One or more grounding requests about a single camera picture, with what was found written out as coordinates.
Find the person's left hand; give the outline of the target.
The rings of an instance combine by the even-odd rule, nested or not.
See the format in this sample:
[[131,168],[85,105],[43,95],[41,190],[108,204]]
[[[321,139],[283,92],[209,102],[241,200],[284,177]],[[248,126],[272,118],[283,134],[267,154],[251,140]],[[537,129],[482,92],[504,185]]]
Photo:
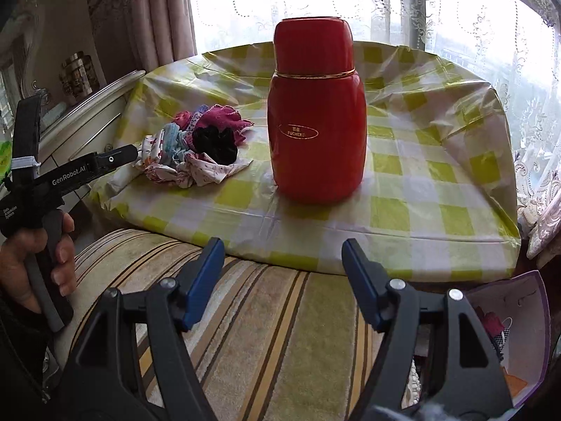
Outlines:
[[[51,279],[62,296],[72,294],[77,287],[75,275],[75,246],[71,236],[74,221],[68,213],[62,215],[62,237],[56,246],[56,266]],[[48,235],[44,229],[22,229],[6,240],[1,247],[1,287],[23,307],[41,313],[40,303],[31,287],[26,263],[44,250]]]

